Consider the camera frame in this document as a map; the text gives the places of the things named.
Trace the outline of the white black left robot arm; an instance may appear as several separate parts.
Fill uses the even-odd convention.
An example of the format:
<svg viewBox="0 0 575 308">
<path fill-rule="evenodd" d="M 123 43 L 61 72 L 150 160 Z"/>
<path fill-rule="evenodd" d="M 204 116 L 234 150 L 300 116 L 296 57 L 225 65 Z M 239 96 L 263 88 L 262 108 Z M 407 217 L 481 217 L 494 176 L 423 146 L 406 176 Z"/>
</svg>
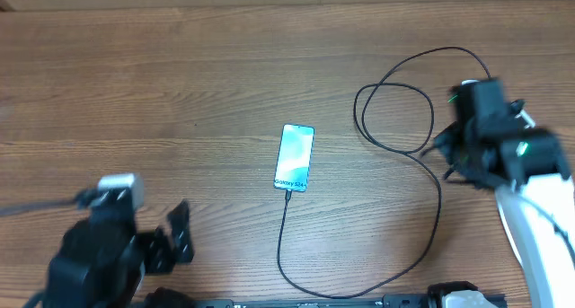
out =
<svg viewBox="0 0 575 308">
<path fill-rule="evenodd" d="M 170 235 L 161 227 L 140 232 L 130 204 L 94 207 L 65 233 L 45 288 L 23 307 L 130 307 L 144 276 L 167 275 L 193 260 L 189 203 L 167 221 Z"/>
</svg>

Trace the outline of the Samsung Galaxy smartphone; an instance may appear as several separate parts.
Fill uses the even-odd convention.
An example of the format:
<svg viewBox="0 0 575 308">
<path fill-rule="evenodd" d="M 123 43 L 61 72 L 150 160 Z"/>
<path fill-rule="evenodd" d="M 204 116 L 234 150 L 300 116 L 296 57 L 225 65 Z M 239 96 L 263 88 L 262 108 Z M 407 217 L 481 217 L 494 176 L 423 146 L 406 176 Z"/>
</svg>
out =
<svg viewBox="0 0 575 308">
<path fill-rule="evenodd" d="M 308 126 L 283 126 L 273 180 L 276 189 L 295 192 L 307 190 L 314 133 L 314 128 Z"/>
</svg>

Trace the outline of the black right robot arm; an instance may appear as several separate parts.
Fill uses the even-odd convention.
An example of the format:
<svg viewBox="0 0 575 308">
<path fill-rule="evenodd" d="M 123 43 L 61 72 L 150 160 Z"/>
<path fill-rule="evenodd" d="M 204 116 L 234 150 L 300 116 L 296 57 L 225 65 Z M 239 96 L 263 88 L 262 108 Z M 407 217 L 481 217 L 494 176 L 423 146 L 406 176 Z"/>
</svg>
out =
<svg viewBox="0 0 575 308">
<path fill-rule="evenodd" d="M 493 192 L 534 307 L 574 305 L 574 175 L 560 139 L 496 79 L 450 90 L 455 121 L 433 142 L 452 172 Z"/>
</svg>

